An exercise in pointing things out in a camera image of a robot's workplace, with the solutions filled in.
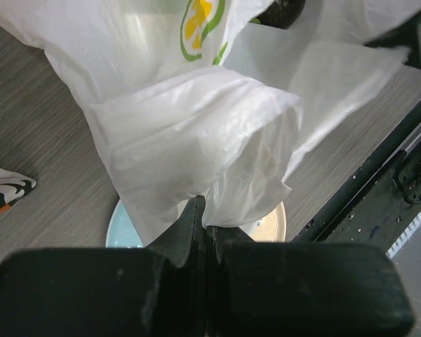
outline plate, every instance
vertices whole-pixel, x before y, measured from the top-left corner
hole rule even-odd
[[[262,220],[251,225],[241,226],[241,229],[257,242],[284,242],[286,239],[286,212],[283,204],[280,203]],[[107,228],[106,247],[143,247],[142,240],[121,200],[117,203]]]

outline yellow and green logo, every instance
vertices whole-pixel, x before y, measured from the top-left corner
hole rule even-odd
[[[201,47],[206,37],[220,23],[226,0],[189,0],[181,22],[181,51],[187,61],[201,58]],[[220,49],[214,64],[221,61],[227,44]]]

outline light blue plate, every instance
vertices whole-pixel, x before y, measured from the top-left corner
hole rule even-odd
[[[117,203],[109,222],[106,248],[142,248],[142,240],[135,231],[121,200]]]

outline gray wood-grain table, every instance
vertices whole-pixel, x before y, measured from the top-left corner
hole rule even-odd
[[[288,237],[325,204],[421,99],[421,73],[403,67],[377,99],[345,120],[288,184]],[[38,187],[0,216],[0,261],[11,251],[103,246],[117,193],[88,125],[44,53],[0,28],[0,167]]]

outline printed logo on bag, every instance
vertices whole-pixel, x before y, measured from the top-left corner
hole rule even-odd
[[[181,23],[181,51],[187,61],[201,58],[204,40],[220,23],[226,0],[189,0]]]

